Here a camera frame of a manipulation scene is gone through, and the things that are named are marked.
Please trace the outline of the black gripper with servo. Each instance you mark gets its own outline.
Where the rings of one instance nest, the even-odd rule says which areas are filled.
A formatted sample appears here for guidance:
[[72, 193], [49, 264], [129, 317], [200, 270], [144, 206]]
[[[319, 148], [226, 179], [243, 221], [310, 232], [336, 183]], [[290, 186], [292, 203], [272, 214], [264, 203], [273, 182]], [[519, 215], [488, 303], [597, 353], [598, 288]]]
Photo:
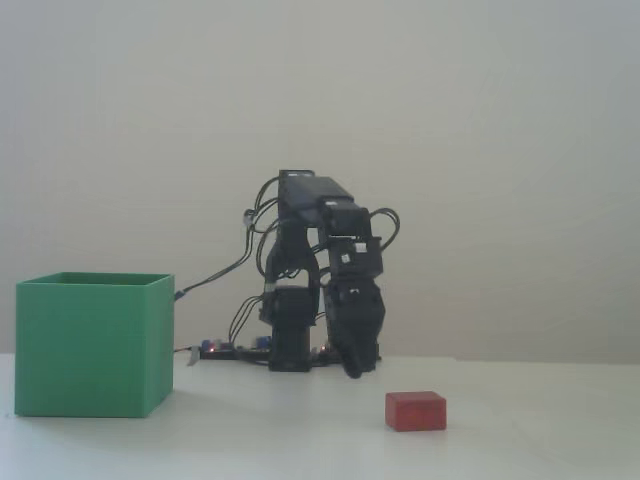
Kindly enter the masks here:
[[[383, 273], [381, 238], [332, 238], [328, 245], [329, 275], [323, 287], [327, 331], [346, 375], [359, 379], [376, 368], [378, 336], [386, 309], [375, 279]], [[348, 325], [331, 311], [340, 307], [370, 309], [359, 320], [356, 341]]]

